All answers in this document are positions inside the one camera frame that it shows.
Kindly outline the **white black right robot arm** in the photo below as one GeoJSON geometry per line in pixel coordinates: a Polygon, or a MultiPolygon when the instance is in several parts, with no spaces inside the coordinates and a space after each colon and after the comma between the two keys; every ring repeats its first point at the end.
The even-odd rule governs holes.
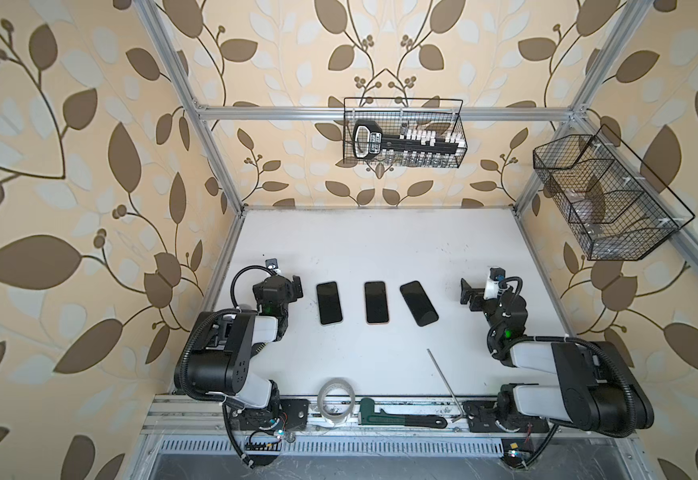
{"type": "Polygon", "coordinates": [[[493,268],[482,288],[462,280],[459,301],[484,315],[491,358],[508,368],[551,374],[556,381],[508,383],[492,401],[461,403],[470,431],[524,434],[524,444],[509,447],[502,458],[507,467],[519,470],[532,467],[562,427],[610,438],[651,428],[653,405],[615,344],[527,334],[522,287],[520,277],[493,268]]]}

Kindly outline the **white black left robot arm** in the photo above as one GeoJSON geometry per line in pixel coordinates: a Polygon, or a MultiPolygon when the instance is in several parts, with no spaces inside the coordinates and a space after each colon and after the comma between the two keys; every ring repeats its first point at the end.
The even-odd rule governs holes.
{"type": "Polygon", "coordinates": [[[276,382],[250,372],[252,358],[283,339],[289,324],[289,305],[303,297],[301,279],[280,273],[278,261],[249,265],[230,283],[232,306],[198,315],[179,356],[176,388],[189,398],[216,402],[232,449],[250,469],[261,464],[235,439],[231,415],[237,413],[252,435],[269,434],[279,440],[286,430],[288,414],[281,404],[276,382]],[[263,271],[266,278],[252,287],[254,308],[243,307],[235,296],[236,283],[250,271],[263,271]]]}

